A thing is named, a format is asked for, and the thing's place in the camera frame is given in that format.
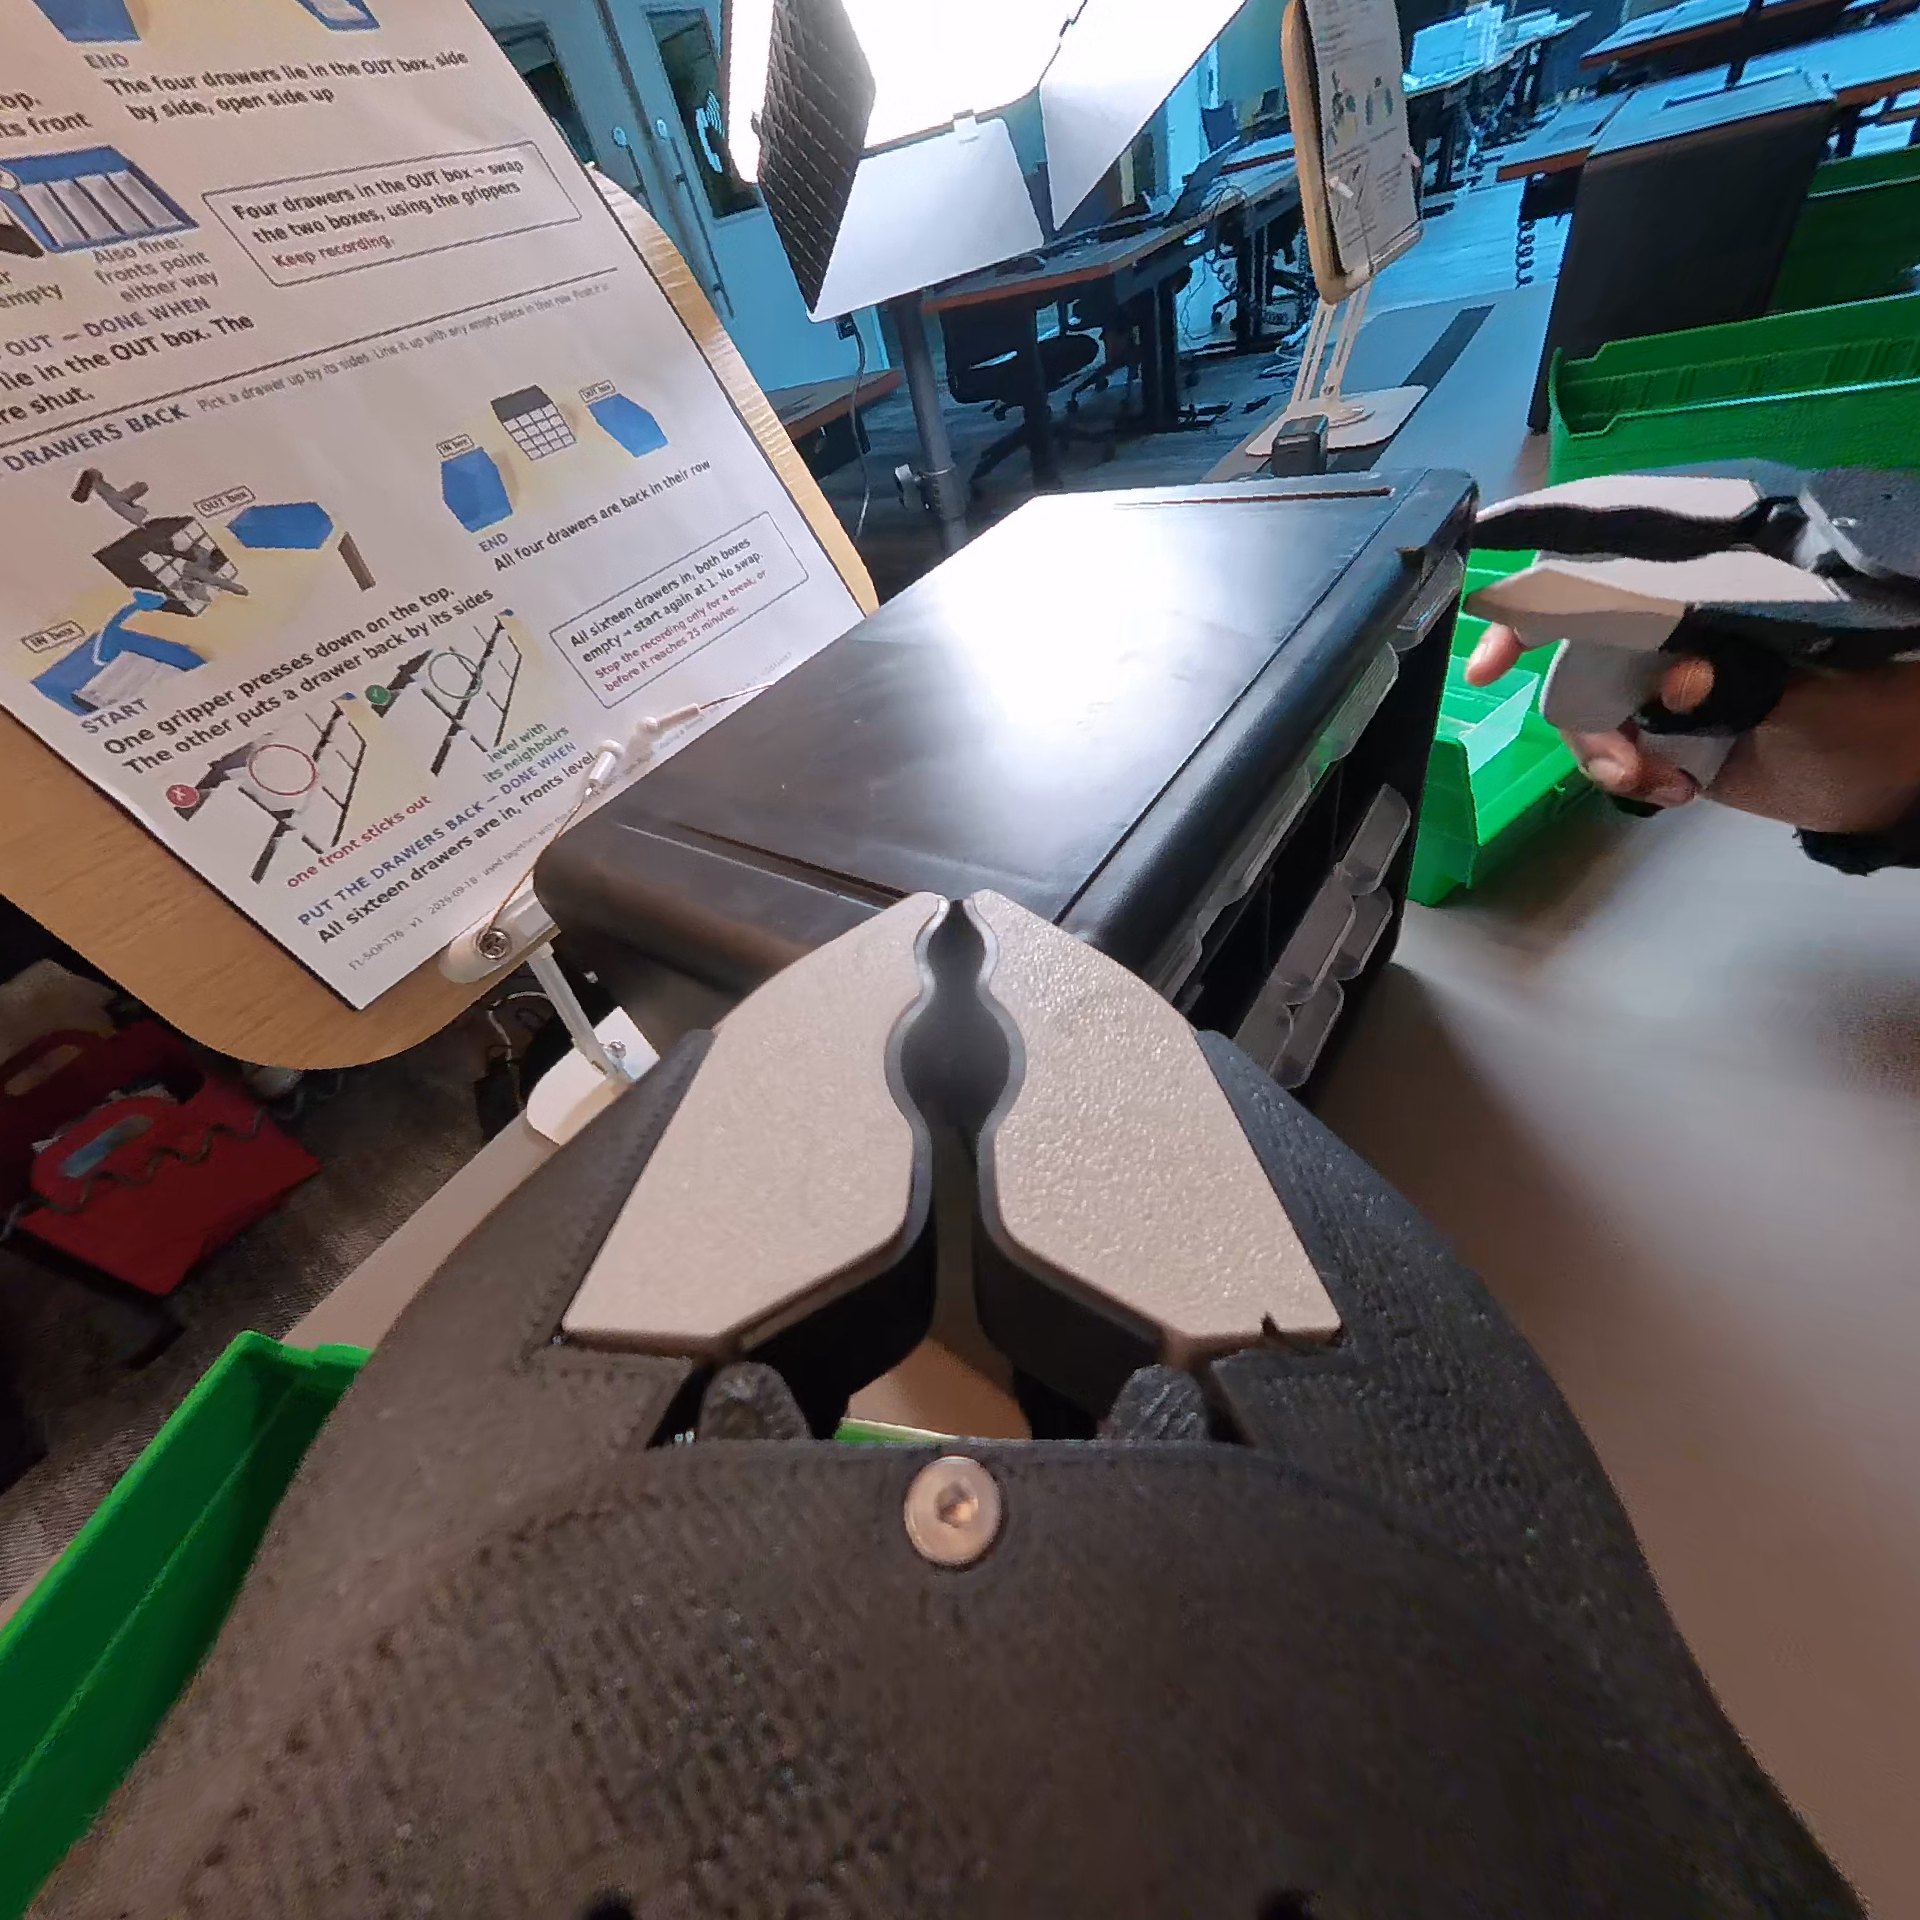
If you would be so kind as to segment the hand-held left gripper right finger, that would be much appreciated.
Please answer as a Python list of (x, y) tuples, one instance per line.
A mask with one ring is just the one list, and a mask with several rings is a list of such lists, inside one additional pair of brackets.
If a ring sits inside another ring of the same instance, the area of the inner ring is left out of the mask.
[(1341, 1317), (1194, 1030), (1000, 891), (961, 904), (1007, 1048), (976, 1133), (976, 1314), (1017, 1380), (1101, 1424), (1149, 1364), (1327, 1348)]

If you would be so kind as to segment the clear plastic drawer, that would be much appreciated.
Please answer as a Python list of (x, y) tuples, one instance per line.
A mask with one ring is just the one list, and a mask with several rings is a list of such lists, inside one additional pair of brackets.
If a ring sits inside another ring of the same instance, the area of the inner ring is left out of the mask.
[(1542, 722), (1542, 683), (1542, 669), (1509, 669), (1477, 686), (1465, 656), (1445, 663), (1418, 851), (1455, 882), (1469, 882), (1562, 780), (1556, 739)]

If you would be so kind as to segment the set of clear cabinet drawers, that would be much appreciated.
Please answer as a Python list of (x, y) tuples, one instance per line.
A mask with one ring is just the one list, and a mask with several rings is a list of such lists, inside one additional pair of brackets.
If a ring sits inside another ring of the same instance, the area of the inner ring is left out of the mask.
[(1442, 548), (1298, 763), (1210, 875), (1151, 987), (1194, 1030), (1234, 1040), (1282, 1092), (1306, 1094), (1404, 919), (1419, 813), (1411, 767), (1437, 718), (1437, 632), (1465, 558)]

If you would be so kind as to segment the green plastic bin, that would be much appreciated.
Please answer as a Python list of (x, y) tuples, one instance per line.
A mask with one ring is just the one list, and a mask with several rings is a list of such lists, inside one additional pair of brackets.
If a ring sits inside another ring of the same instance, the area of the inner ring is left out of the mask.
[[(1455, 614), (1455, 632), (1453, 632), (1453, 656), (1465, 656), (1477, 649), (1480, 636), (1482, 636), (1484, 625), (1480, 619), (1469, 619), (1465, 612)], [(1531, 649), (1520, 656), (1520, 663), (1516, 669), (1542, 669), (1546, 672), (1550, 666), (1550, 649)], [(1484, 859), (1484, 866), (1477, 869), (1477, 875), (1469, 882), (1455, 882), (1441, 861), (1422, 859), (1418, 851), (1415, 842), (1415, 861), (1411, 861), (1411, 886), (1406, 886), (1406, 898), (1418, 904), (1442, 904), (1445, 898), (1453, 898), (1455, 891), (1472, 891), (1480, 886), (1484, 886), (1491, 875), (1501, 873), (1501, 866), (1509, 866), (1518, 851), (1526, 851), (1537, 832), (1550, 831), (1555, 823), (1562, 823), (1565, 818), (1570, 818), (1570, 810), (1577, 810), (1588, 798), (1590, 798), (1590, 785), (1577, 767), (1577, 757), (1570, 755), (1567, 742), (1550, 730), (1550, 736), (1556, 739), (1556, 770), (1562, 780), (1555, 780), (1546, 788), (1546, 795), (1529, 808), (1529, 813), (1520, 818), (1518, 831), (1506, 841), (1495, 842), (1491, 856)]]
[(2, 1626), (2, 1918), (157, 1736), (368, 1354), (234, 1336)]
[(1896, 296), (1918, 285), (1918, 148), (1826, 160), (1804, 218), (1814, 304)]
[(1918, 294), (1555, 357), (1550, 482), (1725, 460), (1913, 474)]

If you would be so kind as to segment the black drawer cabinet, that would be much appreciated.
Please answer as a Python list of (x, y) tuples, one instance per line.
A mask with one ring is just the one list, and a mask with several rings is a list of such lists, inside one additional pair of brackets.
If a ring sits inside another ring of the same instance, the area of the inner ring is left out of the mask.
[(992, 888), (1151, 987), (1422, 570), (1465, 563), (1477, 492), (1404, 467), (1036, 497), (567, 827), (535, 895), (632, 1020), (666, 981), (725, 1009), (914, 891)]

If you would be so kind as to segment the long dark office desk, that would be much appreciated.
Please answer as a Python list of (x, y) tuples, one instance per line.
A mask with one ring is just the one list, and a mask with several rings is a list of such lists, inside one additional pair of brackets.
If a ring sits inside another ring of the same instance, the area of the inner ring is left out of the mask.
[[(1249, 158), (1205, 160), (1164, 215), (1108, 221), (963, 276), (933, 288), (923, 312), (939, 331), (939, 357), (945, 328), (1017, 331), (1028, 343), (1053, 333), (1098, 339), (1098, 362), (1048, 396), (1061, 452), (1216, 422), (1221, 410), (1203, 410), (1188, 392), (1197, 362), (1274, 350), (1270, 296), (1298, 316), (1306, 294), (1298, 167), (1288, 140), (1270, 140)], [(995, 417), (990, 404), (955, 404)], [(1010, 410), (1000, 422), (1014, 432), (1022, 415)]]

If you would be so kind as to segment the person's right hand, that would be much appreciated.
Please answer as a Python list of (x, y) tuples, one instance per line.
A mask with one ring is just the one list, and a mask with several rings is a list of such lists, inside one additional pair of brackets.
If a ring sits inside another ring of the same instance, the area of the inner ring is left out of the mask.
[(1812, 832), (1891, 831), (1918, 808), (1918, 663), (1792, 678), (1709, 788), (1649, 757), (1632, 733), (1570, 733), (1567, 745), (1613, 801), (1710, 801)]

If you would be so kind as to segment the white board stand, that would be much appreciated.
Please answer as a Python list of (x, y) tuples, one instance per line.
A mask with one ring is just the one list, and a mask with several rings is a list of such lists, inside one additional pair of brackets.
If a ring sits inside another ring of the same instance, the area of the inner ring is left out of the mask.
[(456, 987), (492, 987), (529, 969), (549, 1009), (561, 1020), (567, 1053), (525, 1094), (525, 1124), (551, 1146), (574, 1141), (616, 1094), (644, 1081), (659, 1053), (631, 1014), (590, 1017), (557, 957), (557, 924), (523, 882), (488, 919), (472, 920), (442, 952), (442, 974)]

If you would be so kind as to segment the dark grey cabinet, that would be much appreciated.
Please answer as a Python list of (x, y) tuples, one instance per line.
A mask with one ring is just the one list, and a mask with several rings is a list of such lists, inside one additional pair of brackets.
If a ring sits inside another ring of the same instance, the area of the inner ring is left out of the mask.
[(1526, 234), (1570, 215), (1531, 432), (1546, 428), (1556, 357), (1765, 312), (1835, 107), (1835, 87), (1804, 69), (1649, 84), (1607, 118), (1577, 170), (1526, 183)]

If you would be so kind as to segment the pale small board stand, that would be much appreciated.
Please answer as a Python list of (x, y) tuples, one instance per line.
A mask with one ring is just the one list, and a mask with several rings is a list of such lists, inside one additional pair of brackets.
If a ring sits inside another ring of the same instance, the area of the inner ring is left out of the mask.
[(1292, 376), (1292, 396), (1281, 417), (1266, 422), (1253, 438), (1244, 442), (1240, 454), (1266, 460), (1282, 432), (1327, 417), (1328, 452), (1364, 452), (1386, 445), (1418, 404), (1430, 392), (1426, 381), (1398, 388), (1344, 392), (1349, 361), (1356, 353), (1363, 316), (1368, 312), (1372, 285), (1364, 281), (1344, 300), (1320, 300), (1303, 339), (1298, 370)]

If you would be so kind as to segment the small wooden instruction board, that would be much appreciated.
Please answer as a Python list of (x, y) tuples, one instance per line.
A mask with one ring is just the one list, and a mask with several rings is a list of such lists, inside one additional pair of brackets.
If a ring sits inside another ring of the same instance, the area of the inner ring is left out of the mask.
[(1309, 276), (1341, 304), (1422, 234), (1398, 7), (1288, 2), (1281, 51)]

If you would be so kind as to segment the red felt bag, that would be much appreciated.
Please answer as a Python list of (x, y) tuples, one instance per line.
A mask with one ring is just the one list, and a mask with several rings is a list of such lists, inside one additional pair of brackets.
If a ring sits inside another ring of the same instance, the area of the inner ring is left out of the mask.
[(2, 1057), (2, 1235), (150, 1299), (315, 1177), (234, 1075), (159, 1021), (57, 1030)]

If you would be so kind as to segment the black office chair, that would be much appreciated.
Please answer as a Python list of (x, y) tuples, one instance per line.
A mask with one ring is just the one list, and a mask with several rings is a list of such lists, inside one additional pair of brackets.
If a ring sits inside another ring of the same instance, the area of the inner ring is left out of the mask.
[(970, 472), (976, 486), (1026, 452), (1028, 467), (1041, 486), (1058, 479), (1058, 449), (1048, 396), (1098, 362), (1098, 339), (1090, 333), (1053, 333), (1048, 339), (1026, 339), (1011, 333), (967, 333), (945, 328), (947, 392), (953, 402), (990, 404), (995, 417), (1017, 410), (1022, 425), (986, 445)]

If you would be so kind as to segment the studio softbox light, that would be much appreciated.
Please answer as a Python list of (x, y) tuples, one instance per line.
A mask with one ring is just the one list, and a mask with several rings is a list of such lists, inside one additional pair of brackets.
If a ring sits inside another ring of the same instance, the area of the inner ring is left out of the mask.
[(814, 321), (1045, 244), (1238, 2), (725, 2), (725, 130)]

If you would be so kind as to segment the phone booth door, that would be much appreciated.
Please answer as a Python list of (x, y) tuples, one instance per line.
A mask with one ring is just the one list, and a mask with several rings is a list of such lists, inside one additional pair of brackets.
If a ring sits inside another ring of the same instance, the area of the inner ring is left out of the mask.
[(761, 206), (758, 194), (731, 160), (715, 13), (707, 7), (666, 7), (651, 13), (651, 31), (707, 215), (725, 221), (753, 213)]

